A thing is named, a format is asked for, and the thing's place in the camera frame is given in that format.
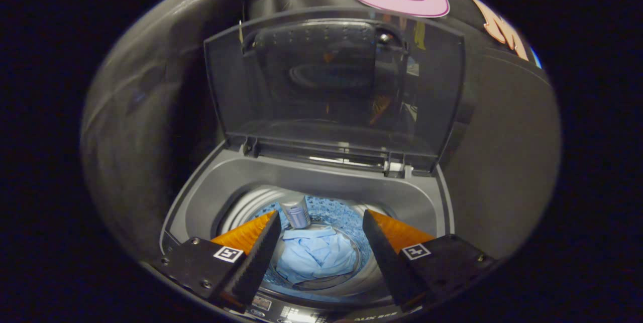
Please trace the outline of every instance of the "blue garment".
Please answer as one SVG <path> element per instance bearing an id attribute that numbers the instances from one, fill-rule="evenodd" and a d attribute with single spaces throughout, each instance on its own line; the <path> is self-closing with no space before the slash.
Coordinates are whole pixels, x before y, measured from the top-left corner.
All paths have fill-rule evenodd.
<path id="1" fill-rule="evenodd" d="M 350 273 L 357 259 L 351 241 L 332 227 L 285 231 L 283 242 L 276 270 L 293 284 Z"/>

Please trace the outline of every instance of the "spray can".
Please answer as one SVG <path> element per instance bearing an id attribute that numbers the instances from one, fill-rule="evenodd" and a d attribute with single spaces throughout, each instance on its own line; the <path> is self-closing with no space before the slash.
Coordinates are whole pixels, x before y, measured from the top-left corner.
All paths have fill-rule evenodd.
<path id="1" fill-rule="evenodd" d="M 310 216 L 304 195 L 286 197 L 279 201 L 279 205 L 293 229 L 304 229 L 310 225 Z"/>

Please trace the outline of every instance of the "orange letter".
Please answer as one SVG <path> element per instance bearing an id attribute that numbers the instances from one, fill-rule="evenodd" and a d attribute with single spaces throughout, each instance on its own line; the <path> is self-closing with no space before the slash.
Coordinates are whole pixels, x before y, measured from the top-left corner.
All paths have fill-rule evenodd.
<path id="1" fill-rule="evenodd" d="M 489 35 L 502 44 L 507 43 L 510 50 L 516 51 L 516 54 L 520 58 L 529 60 L 526 56 L 524 45 L 516 33 L 516 30 L 480 0 L 473 0 L 473 2 L 476 3 L 480 12 L 482 12 L 482 16 L 485 20 L 484 28 L 487 30 Z"/>

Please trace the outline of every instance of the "dark background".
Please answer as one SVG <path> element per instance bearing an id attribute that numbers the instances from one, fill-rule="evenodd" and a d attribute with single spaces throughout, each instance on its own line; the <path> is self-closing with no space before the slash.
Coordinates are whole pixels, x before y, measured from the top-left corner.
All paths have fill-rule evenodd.
<path id="1" fill-rule="evenodd" d="M 2 3 L 9 17 L 2 194 L 5 218 L 20 228 L 3 234 L 10 299 L 2 321 L 219 320 L 129 260 L 82 181 L 78 140 L 89 83 L 118 37 L 159 1 Z M 533 238 L 492 277 L 423 320 L 641 321 L 633 98 L 640 60 L 632 63 L 639 0 L 486 1 L 528 36 L 551 76 L 565 160 Z"/>

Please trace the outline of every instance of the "transparent lid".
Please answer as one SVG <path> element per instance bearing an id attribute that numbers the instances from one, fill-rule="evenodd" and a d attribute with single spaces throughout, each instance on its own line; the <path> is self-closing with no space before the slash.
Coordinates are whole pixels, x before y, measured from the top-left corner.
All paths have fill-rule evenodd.
<path id="1" fill-rule="evenodd" d="M 428 20 L 308 9 L 204 43 L 227 137 L 248 136 L 436 161 L 462 89 L 464 42 Z"/>

